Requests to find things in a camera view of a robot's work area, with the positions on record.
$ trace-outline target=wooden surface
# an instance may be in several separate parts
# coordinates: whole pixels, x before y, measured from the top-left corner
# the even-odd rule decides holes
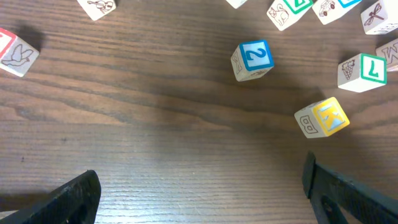
[[[308,150],[398,198],[398,73],[361,94],[336,85],[339,62],[398,36],[364,34],[374,2],[279,32],[271,0],[120,0],[97,22],[76,1],[2,1],[1,26],[41,54],[24,78],[0,71],[0,210],[94,169],[97,223],[316,223]],[[256,39],[275,68],[238,83],[230,56]],[[351,124],[306,139],[294,113],[331,96]]]

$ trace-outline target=bird drawing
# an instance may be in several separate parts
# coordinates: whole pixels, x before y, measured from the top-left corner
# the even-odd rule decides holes
[[[30,62],[29,56],[31,56],[33,50],[25,50],[22,51],[22,44],[19,44],[11,55],[11,60],[2,60],[1,63],[4,65],[12,65],[12,66],[22,66],[26,62]]]

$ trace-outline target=white block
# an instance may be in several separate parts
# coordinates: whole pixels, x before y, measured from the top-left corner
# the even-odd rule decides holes
[[[17,35],[0,28],[0,68],[23,77],[39,56],[34,49]]]
[[[261,78],[274,67],[267,41],[257,40],[239,44],[231,57],[237,81]]]
[[[296,112],[294,117],[307,138],[328,137],[349,125],[334,97],[313,103]]]
[[[398,1],[378,0],[361,13],[362,26],[366,34],[388,34],[398,27]]]
[[[232,5],[235,9],[241,7],[247,0],[226,0],[228,3]]]
[[[318,0],[312,9],[323,25],[333,22],[345,15],[362,0]]]
[[[359,54],[338,65],[338,88],[362,93],[387,83],[386,59]]]
[[[398,39],[376,49],[376,55],[387,60],[387,71],[398,71]]]
[[[299,21],[311,6],[312,0],[275,0],[267,15],[275,26],[283,31]]]
[[[116,9],[116,3],[114,0],[104,1],[88,1],[88,0],[77,0],[81,7],[86,11],[88,16],[94,21],[104,17],[113,10]]]

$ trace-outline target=yellow block face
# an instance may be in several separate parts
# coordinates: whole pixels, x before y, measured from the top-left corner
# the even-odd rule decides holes
[[[326,136],[331,136],[349,125],[346,114],[334,97],[316,105],[312,110]]]

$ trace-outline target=cube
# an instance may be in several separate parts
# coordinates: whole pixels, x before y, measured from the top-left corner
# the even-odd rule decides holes
[[[0,28],[0,68],[23,77],[38,56],[38,50],[12,32]]]
[[[336,98],[313,103],[294,114],[307,138],[328,137],[349,125],[349,120]]]
[[[386,59],[359,54],[338,65],[338,88],[362,93],[387,83]]]
[[[376,55],[387,60],[387,72],[398,71],[398,39],[376,49]]]
[[[312,0],[275,0],[268,9],[268,17],[283,31],[295,24],[313,6]]]
[[[266,40],[239,44],[231,57],[237,81],[261,78],[274,67],[271,51]]]
[[[86,11],[88,16],[94,21],[104,17],[113,10],[116,9],[116,3],[114,0],[104,0],[104,1],[87,1],[87,0],[77,0],[81,7]]]
[[[232,5],[235,9],[241,7],[247,0],[226,0],[228,3]]]
[[[323,25],[333,22],[345,15],[362,0],[318,0],[312,9]]]
[[[361,13],[362,26],[366,34],[388,34],[398,27],[397,0],[378,0]]]

